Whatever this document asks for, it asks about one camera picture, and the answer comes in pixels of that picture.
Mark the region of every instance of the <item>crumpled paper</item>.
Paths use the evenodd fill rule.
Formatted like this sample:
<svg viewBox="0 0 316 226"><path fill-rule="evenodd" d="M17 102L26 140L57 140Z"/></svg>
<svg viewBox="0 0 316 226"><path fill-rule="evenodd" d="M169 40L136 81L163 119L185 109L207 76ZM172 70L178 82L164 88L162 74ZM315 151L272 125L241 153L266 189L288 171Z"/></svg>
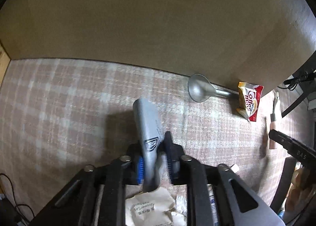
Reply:
<svg viewBox="0 0 316 226"><path fill-rule="evenodd" d="M186 226L186 217L175 208L168 190L160 187L125 201L127 226Z"/></svg>

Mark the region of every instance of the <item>metal spoon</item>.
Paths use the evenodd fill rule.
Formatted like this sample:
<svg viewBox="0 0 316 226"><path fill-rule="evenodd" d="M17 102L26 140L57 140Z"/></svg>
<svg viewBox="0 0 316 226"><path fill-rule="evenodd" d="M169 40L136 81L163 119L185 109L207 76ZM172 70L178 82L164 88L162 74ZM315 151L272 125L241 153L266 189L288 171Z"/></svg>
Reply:
<svg viewBox="0 0 316 226"><path fill-rule="evenodd" d="M219 95L223 97L236 96L233 93L218 90L201 74L194 74L189 78L188 90L190 97L195 102L203 102L210 96Z"/></svg>

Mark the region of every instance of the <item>plaid carpet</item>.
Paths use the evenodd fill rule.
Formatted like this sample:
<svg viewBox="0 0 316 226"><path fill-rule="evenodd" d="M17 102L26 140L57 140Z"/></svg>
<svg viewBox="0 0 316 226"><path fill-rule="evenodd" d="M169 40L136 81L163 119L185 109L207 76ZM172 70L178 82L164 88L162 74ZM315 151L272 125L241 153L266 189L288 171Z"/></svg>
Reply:
<svg viewBox="0 0 316 226"><path fill-rule="evenodd" d="M164 129L187 154L213 166L237 163L240 176L270 204L286 157L283 149L261 155L273 93L260 101L257 122L248 122L235 112L237 100L192 101L187 81L185 76L109 62L11 61L0 91L0 171L12 179L17 201L38 213L84 165L101 166L125 154L137 141L132 104L142 96L158 107ZM282 110L297 97L280 90ZM313 124L304 102L279 122L279 129L312 141ZM3 182L10 197L10 186ZM162 186L168 184L164 173ZM183 194L185 188L169 190Z"/></svg>

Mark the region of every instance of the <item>red and yellow packet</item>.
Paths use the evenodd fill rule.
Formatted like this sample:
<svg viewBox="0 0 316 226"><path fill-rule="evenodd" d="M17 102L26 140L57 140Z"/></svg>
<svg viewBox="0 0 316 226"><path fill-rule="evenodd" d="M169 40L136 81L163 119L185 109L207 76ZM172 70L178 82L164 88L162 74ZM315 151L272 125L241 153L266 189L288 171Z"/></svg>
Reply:
<svg viewBox="0 0 316 226"><path fill-rule="evenodd" d="M263 86L252 85L247 82L239 82L239 106L237 112L240 113L248 121L256 122L257 111L261 98Z"/></svg>

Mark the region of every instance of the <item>black cable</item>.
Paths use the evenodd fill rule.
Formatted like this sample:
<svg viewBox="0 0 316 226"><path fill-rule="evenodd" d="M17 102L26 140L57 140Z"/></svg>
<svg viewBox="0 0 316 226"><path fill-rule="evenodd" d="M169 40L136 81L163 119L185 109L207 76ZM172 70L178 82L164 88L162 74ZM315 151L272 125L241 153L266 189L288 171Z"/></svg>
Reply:
<svg viewBox="0 0 316 226"><path fill-rule="evenodd" d="M28 207L28 208L31 210L33 217L35 217L32 208L31 208L29 205L27 205L27 204L18 204L18 203L16 202L15 194L14 194L14 188L13 188L13 184L12 184L11 179L10 179L5 173L0 173L0 177L1 177L1 176L6 177L6 178L9 180L10 184L11 184L12 196L13 196L13 200L14 200L14 203L15 203L15 209L16 209L16 211L20 214L20 216L22 217L22 219L23 219L26 223L30 223L30 221L24 216L24 214L23 214L23 213L21 212L21 210L19 209L19 206L26 206L26 207Z"/></svg>
<svg viewBox="0 0 316 226"><path fill-rule="evenodd" d="M293 90L295 90L295 88L297 87L297 83L295 83L295 84L290 84L289 86L287 86L287 87L279 87L278 86L278 88L279 89L283 89L283 90L286 90L286 89L288 89L288 90L290 90L290 91L293 91Z"/></svg>
<svg viewBox="0 0 316 226"><path fill-rule="evenodd" d="M15 209L18 208L19 206L26 206L27 208L29 208L31 210L31 212L32 212L33 218L35 217L35 214L34 214L32 208L28 204L17 204L15 206Z"/></svg>

